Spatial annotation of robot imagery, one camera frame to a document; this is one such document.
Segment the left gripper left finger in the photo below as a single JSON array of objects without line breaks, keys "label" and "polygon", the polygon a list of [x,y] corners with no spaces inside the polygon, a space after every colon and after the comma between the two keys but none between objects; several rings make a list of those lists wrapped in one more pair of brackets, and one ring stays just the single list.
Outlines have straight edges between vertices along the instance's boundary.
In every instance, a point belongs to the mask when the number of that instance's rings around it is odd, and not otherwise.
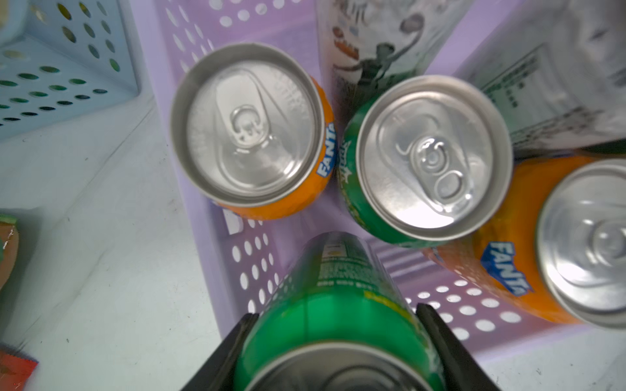
[{"label": "left gripper left finger", "polygon": [[232,391],[236,363],[259,314],[245,314],[182,391]]}]

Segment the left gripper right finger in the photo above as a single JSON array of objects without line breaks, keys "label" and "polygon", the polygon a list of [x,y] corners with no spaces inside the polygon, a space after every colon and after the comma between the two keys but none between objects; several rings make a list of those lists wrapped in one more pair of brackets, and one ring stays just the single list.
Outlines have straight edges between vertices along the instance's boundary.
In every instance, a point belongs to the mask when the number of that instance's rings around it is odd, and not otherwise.
[{"label": "left gripper right finger", "polygon": [[500,391],[434,307],[420,303],[415,314],[440,355],[446,390]]}]

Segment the purple plastic basket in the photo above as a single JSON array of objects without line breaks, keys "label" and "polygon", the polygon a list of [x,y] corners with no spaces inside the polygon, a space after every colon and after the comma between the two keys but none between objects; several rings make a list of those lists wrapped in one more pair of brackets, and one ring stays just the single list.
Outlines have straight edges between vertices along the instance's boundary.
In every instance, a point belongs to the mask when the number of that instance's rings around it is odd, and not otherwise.
[{"label": "purple plastic basket", "polygon": [[[171,119],[187,71],[228,44],[276,47],[321,80],[313,1],[133,1],[130,6],[163,122]],[[480,362],[563,344],[578,347],[593,335],[591,327],[554,324],[527,314],[417,249],[374,238],[344,209],[336,182],[305,210],[258,222],[215,205],[180,167],[174,171],[222,335],[243,314],[259,311],[304,244],[327,231],[347,231],[367,242],[409,304],[425,302],[437,309]]]}]

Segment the silver slim can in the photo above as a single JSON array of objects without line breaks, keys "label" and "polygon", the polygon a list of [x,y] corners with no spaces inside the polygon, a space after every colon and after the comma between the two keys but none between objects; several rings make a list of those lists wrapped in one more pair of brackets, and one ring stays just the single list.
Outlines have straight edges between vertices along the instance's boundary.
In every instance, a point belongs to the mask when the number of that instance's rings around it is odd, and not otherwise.
[{"label": "silver slim can", "polygon": [[320,71],[335,120],[425,73],[471,1],[334,0],[316,3]]},{"label": "silver slim can", "polygon": [[525,1],[456,76],[497,107],[519,157],[625,137],[625,3]]}]

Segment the silver slim can back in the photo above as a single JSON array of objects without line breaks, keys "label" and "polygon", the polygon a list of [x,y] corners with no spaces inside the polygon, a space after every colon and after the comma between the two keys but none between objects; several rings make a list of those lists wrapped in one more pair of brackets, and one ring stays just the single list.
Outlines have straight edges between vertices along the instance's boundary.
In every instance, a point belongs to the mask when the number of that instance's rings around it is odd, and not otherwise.
[{"label": "silver slim can back", "polygon": [[334,0],[316,3],[320,71],[335,120],[425,73],[471,1]]}]

